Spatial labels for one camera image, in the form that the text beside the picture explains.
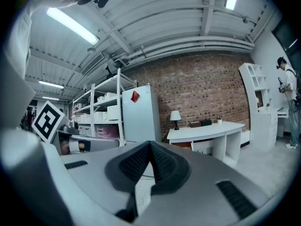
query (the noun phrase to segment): lamp base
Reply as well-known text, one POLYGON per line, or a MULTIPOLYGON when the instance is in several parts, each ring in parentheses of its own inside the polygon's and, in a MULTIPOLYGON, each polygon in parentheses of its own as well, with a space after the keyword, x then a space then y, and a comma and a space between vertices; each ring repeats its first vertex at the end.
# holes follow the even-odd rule
POLYGON ((179 128, 178 128, 178 121, 174 121, 174 123, 175 123, 175 130, 179 130, 179 128))

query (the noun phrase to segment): refrigerator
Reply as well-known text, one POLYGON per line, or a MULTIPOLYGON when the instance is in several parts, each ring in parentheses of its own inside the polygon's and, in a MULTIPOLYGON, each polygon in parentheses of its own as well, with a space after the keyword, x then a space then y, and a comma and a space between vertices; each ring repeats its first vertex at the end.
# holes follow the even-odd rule
POLYGON ((150 85, 124 91, 122 112, 126 141, 161 141, 158 97, 150 85), (139 94, 135 103, 131 100, 134 91, 139 94))

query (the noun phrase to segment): dark window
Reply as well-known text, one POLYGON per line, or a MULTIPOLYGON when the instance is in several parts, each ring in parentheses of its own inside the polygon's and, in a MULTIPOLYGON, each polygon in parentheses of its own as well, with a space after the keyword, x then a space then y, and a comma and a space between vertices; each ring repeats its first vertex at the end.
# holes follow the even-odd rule
POLYGON ((273 34, 286 52, 287 57, 292 63, 291 66, 301 72, 301 46, 300 41, 294 34, 289 23, 282 18, 274 29, 273 34))

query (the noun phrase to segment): potted plant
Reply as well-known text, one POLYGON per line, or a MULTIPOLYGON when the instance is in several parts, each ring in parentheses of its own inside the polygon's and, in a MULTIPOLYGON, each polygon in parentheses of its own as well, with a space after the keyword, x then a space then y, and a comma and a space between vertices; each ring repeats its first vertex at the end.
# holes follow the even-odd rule
POLYGON ((216 118, 217 118, 217 123, 221 124, 222 123, 222 117, 220 115, 218 115, 216 118))

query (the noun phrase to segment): white corrugated ceiling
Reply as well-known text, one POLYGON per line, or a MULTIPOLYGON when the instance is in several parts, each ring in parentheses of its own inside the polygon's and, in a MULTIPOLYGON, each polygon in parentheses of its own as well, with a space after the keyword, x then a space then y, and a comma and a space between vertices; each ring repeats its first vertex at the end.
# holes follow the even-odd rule
POLYGON ((226 0, 110 0, 103 9, 96 4, 63 8, 62 11, 99 37, 92 47, 83 38, 46 15, 39 9, 32 16, 30 58, 26 80, 39 94, 72 100, 85 83, 106 75, 99 70, 93 77, 83 76, 81 70, 100 52, 108 55, 127 55, 163 41, 202 35, 222 36, 245 40, 257 33, 260 18, 267 14, 269 0, 237 0, 234 12, 225 9, 226 0), (212 17, 206 15, 211 5, 212 17), (243 17, 250 22, 245 24, 243 17), (64 85, 65 90, 42 86, 38 80, 64 85))

